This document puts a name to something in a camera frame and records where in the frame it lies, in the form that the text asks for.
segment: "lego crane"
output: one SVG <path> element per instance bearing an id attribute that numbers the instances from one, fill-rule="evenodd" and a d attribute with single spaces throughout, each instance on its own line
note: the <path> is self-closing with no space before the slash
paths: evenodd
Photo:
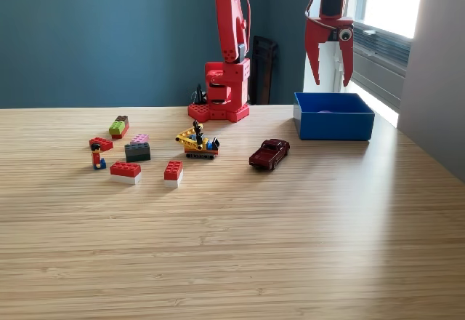
<path id="1" fill-rule="evenodd" d="M 176 141 L 184 146 L 188 158 L 214 159 L 219 152 L 219 141 L 214 138 L 211 142 L 203 136 L 203 125 L 194 120 L 193 127 L 182 131 L 176 136 Z"/>
<path id="2" fill-rule="evenodd" d="M 250 4 L 247 0 L 248 19 L 245 20 L 240 0 L 216 1 L 224 62 L 206 64 L 206 104 L 193 103 L 189 105 L 188 113 L 200 122 L 208 120 L 237 122 L 249 115 L 247 99 L 251 62 L 246 58 L 246 54 L 250 48 Z M 338 41 L 344 61 L 344 85 L 347 86 L 353 72 L 354 40 L 353 20 L 342 17 L 346 0 L 321 0 L 320 16 L 316 18 L 310 17 L 312 2 L 313 0 L 310 0 L 305 12 L 307 16 L 305 48 L 315 81 L 320 84 L 319 44 Z"/>

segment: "green lego brick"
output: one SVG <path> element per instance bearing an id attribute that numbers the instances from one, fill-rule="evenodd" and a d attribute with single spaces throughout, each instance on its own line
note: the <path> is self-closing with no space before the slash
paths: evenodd
<path id="1" fill-rule="evenodd" d="M 115 121 L 111 124 L 110 129 L 108 130 L 110 135 L 120 135 L 124 131 L 124 121 Z"/>

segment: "gray wall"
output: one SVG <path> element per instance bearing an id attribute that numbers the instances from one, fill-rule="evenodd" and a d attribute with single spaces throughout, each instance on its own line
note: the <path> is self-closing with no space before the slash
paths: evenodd
<path id="1" fill-rule="evenodd" d="M 308 0 L 251 0 L 280 45 L 272 103 L 304 79 Z M 187 105 L 221 61 L 214 0 L 0 0 L 0 108 Z"/>
<path id="2" fill-rule="evenodd" d="M 399 129 L 465 180 L 465 0 L 421 0 Z"/>

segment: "black lego brick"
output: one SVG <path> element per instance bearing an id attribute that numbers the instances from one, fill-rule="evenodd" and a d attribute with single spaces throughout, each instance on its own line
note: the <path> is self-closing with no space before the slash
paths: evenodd
<path id="1" fill-rule="evenodd" d="M 124 121 L 124 126 L 128 126 L 129 118 L 127 116 L 119 116 L 115 121 Z"/>
<path id="2" fill-rule="evenodd" d="M 124 153 L 127 156 L 136 155 L 150 155 L 150 146 L 148 143 L 126 144 L 124 146 Z"/>
<path id="3" fill-rule="evenodd" d="M 138 161 L 148 161 L 148 160 L 150 160 L 150 153 L 142 154 L 142 155 L 126 156 L 126 162 L 138 162 Z"/>

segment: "red and white lego brick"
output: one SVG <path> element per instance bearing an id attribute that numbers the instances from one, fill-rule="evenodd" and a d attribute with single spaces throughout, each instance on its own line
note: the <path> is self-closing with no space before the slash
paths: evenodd
<path id="1" fill-rule="evenodd" d="M 142 170 L 138 164 L 116 162 L 110 167 L 111 180 L 127 184 L 138 184 L 142 178 Z"/>
<path id="2" fill-rule="evenodd" d="M 178 188 L 183 174 L 182 162 L 170 161 L 165 169 L 165 185 L 170 188 Z"/>
<path id="3" fill-rule="evenodd" d="M 132 139 L 131 144 L 148 143 L 148 140 L 148 135 L 139 133 L 136 137 Z"/>
<path id="4" fill-rule="evenodd" d="M 94 144 L 94 143 L 99 143 L 100 144 L 100 150 L 102 152 L 109 151 L 110 149 L 113 149 L 113 142 L 111 140 L 106 140 L 106 139 L 100 138 L 100 137 L 92 138 L 89 141 L 89 147 L 91 147 L 92 144 Z"/>

